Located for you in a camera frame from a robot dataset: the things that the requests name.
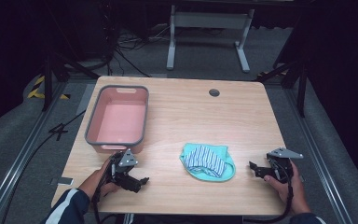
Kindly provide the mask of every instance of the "blue and white striped fabric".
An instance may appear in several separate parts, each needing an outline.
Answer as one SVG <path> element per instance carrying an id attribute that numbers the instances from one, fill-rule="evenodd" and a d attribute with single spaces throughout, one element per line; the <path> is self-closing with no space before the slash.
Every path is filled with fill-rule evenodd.
<path id="1" fill-rule="evenodd" d="M 221 177 L 226 169 L 225 162 L 206 146 L 198 146 L 185 157 L 186 169 L 190 172 L 204 172 Z"/>

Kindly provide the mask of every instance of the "teal cloth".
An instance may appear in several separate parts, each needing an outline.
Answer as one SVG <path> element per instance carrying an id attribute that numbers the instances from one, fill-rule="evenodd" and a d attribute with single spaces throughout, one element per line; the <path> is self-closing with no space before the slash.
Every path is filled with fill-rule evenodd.
<path id="1" fill-rule="evenodd" d="M 187 143 L 183 147 L 183 152 L 180 155 L 179 159 L 181 160 L 182 164 L 186 168 L 185 164 L 185 156 L 195 150 L 199 146 L 205 146 L 213 151 L 220 159 L 222 159 L 226 164 L 226 169 L 220 177 L 215 177 L 208 175 L 202 171 L 194 171 L 194 170 L 187 170 L 191 175 L 196 177 L 200 180 L 205 181 L 214 181 L 214 182 L 223 182 L 231 179 L 235 175 L 235 164 L 234 160 L 232 160 L 231 156 L 228 154 L 228 147 L 227 146 L 212 146 L 212 145 L 205 145 L 205 144 L 193 144 Z"/>

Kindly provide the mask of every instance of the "dark blue sleeve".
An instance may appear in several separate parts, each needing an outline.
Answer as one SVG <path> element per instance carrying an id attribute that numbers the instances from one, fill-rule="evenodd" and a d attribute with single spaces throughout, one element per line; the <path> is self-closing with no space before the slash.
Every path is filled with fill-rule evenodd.
<path id="1" fill-rule="evenodd" d="M 313 213 L 302 213 L 291 217 L 290 224 L 325 224 L 325 222 Z"/>
<path id="2" fill-rule="evenodd" d="M 51 208 L 42 223 L 84 223 L 84 215 L 89 210 L 90 199 L 79 189 L 68 189 Z"/>

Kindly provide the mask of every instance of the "white sleeve stripe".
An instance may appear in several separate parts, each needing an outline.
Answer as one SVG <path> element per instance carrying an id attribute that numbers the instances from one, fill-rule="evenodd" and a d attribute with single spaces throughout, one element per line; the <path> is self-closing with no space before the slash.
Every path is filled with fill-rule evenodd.
<path id="1" fill-rule="evenodd" d="M 323 219 L 321 219 L 321 218 L 319 218 L 319 217 L 316 217 L 316 218 L 318 218 L 319 221 L 321 221 L 321 224 L 326 224 Z"/>
<path id="2" fill-rule="evenodd" d="M 66 195 L 65 201 L 63 201 L 52 213 L 51 215 L 48 217 L 48 220 L 46 221 L 46 223 L 48 224 L 55 224 L 58 223 L 61 219 L 62 213 L 63 211 L 65 211 L 65 208 L 69 205 L 69 203 L 71 202 L 72 197 L 74 196 L 74 194 L 78 192 L 77 189 L 71 189 L 69 190 L 68 194 Z"/>

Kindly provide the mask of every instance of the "wooden table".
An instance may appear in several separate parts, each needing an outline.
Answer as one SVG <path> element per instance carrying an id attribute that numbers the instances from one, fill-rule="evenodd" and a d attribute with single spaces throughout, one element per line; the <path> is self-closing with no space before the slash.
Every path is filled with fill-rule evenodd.
<path id="1" fill-rule="evenodd" d="M 85 131 L 101 87 L 142 85 L 149 90 L 144 149 L 135 154 L 135 178 L 150 177 L 138 193 L 120 189 L 99 204 L 100 212 L 201 215 L 279 215 L 284 209 L 277 193 L 255 177 L 249 161 L 269 166 L 266 153 L 284 147 L 282 135 L 262 84 L 256 82 L 100 77 L 89 101 L 62 176 L 78 187 L 109 154 L 97 153 Z M 220 95 L 213 97 L 210 89 Z M 185 143 L 228 146 L 237 172 L 227 182 L 204 182 L 190 175 L 179 160 Z"/>

